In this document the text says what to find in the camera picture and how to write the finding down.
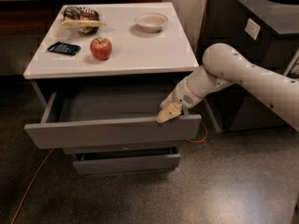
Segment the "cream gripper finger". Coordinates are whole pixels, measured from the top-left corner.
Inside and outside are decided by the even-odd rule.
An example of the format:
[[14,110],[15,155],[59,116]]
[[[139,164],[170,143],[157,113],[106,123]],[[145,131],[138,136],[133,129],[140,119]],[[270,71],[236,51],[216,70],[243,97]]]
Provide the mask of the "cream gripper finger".
[[171,103],[162,108],[156,117],[156,121],[159,123],[165,123],[170,119],[174,119],[181,114],[181,105],[176,103]]
[[161,109],[165,109],[166,107],[168,107],[169,105],[173,104],[174,100],[173,100],[173,95],[169,94],[160,104],[160,108]]

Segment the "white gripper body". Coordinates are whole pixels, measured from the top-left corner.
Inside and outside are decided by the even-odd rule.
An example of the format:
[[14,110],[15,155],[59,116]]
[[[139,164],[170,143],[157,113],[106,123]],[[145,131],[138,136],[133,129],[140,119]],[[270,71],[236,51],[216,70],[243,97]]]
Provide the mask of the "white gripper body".
[[170,94],[171,100],[174,103],[186,108],[195,107],[205,96],[206,92],[201,89],[200,85],[188,77],[183,78]]

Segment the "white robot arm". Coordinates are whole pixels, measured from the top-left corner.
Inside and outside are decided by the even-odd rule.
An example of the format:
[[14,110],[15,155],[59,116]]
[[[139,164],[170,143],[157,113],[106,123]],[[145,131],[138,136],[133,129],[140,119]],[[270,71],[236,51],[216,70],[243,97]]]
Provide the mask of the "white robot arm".
[[212,92],[238,84],[272,112],[299,131],[299,82],[247,61],[236,49],[222,43],[210,46],[203,64],[183,78],[161,103],[156,120],[178,117]]

